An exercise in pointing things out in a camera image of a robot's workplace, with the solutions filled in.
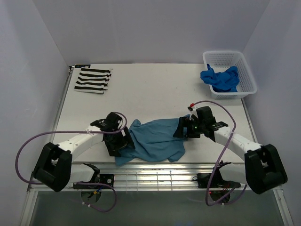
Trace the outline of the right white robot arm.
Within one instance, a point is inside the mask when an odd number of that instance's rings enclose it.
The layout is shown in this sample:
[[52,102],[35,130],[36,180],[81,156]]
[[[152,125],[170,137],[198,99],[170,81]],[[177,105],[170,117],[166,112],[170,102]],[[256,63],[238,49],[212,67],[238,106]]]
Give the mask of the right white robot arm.
[[195,116],[179,118],[175,138],[199,138],[201,135],[231,150],[244,161],[243,166],[219,162],[208,179],[209,184],[223,187],[230,181],[245,184],[256,194],[262,194],[288,181],[275,146],[252,142],[233,132],[222,121],[201,121]]

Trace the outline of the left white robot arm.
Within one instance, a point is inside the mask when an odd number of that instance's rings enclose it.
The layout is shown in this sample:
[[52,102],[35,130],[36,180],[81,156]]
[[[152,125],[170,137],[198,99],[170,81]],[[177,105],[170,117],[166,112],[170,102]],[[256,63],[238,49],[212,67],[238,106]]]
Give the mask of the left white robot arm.
[[100,182],[100,170],[91,164],[73,166],[82,153],[98,143],[104,142],[110,155],[120,157],[120,150],[134,148],[134,142],[127,127],[122,127],[122,119],[110,121],[96,120],[76,136],[59,144],[44,145],[33,170],[33,177],[55,192],[63,190],[70,183],[83,183],[95,188]]

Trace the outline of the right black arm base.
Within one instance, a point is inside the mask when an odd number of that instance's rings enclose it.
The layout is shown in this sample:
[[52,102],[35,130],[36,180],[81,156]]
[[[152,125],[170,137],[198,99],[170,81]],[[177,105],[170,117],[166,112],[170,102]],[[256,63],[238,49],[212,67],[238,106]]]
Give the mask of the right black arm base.
[[[209,183],[211,173],[198,173],[196,176],[192,178],[192,181],[197,182],[198,188],[207,188],[207,184]],[[227,188],[229,186],[229,182],[222,179],[221,175],[215,173],[212,180],[210,188]]]

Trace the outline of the black white striped tank top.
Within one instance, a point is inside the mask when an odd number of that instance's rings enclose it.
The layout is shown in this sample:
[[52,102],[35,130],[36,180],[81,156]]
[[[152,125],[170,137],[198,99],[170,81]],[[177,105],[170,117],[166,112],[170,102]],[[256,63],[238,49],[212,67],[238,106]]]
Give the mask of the black white striped tank top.
[[109,87],[111,70],[81,68],[74,90],[77,92],[104,94]]

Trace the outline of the light blue tank top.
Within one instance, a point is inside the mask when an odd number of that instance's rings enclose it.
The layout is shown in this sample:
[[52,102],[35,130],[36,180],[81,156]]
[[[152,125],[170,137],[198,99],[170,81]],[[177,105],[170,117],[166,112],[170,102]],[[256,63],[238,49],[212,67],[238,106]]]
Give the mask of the light blue tank top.
[[173,137],[179,119],[158,119],[142,124],[135,119],[128,129],[135,148],[129,146],[119,151],[115,157],[117,166],[124,165],[133,159],[146,162],[178,161],[184,154],[184,138]]

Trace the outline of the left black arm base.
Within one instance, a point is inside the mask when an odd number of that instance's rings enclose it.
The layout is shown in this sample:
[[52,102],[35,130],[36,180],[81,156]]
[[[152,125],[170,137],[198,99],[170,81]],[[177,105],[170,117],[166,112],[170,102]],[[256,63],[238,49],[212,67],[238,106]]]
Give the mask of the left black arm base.
[[92,185],[87,185],[87,183],[101,183],[101,184],[106,184],[111,187],[114,187],[114,174],[100,174],[94,181],[89,181],[89,182],[84,182],[83,184],[73,184],[72,188],[73,189],[99,189],[103,186],[97,185],[97,186],[92,186]]

